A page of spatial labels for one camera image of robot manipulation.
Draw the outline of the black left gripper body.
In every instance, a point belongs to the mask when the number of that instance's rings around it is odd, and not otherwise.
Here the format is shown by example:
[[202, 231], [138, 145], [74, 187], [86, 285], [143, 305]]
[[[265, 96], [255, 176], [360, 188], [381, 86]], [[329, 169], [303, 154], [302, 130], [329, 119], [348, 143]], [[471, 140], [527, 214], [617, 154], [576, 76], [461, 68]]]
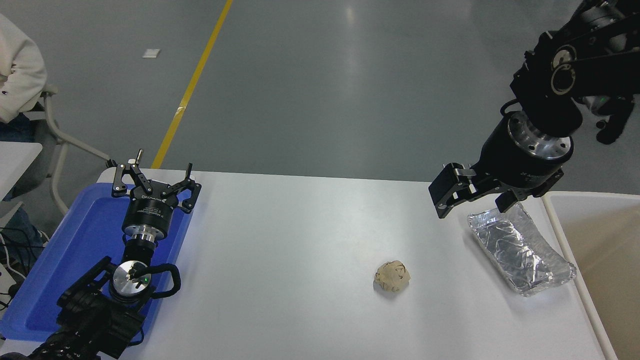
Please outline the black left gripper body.
[[122, 231], [134, 235], [144, 227], [151, 228], [154, 236], [166, 236], [169, 233], [174, 210], [178, 207], [178, 192], [171, 191], [164, 182], [151, 181], [151, 194], [143, 186], [134, 186], [129, 194], [130, 203], [122, 223]]

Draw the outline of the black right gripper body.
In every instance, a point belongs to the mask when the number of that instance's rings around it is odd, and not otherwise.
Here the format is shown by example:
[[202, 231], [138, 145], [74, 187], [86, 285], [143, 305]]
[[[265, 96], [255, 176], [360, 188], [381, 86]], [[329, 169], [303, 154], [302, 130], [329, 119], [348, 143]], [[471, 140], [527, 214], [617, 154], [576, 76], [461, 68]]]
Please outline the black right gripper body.
[[565, 162], [564, 137], [543, 133], [527, 117], [505, 117], [482, 146], [471, 181], [480, 193], [539, 198], [563, 177]]

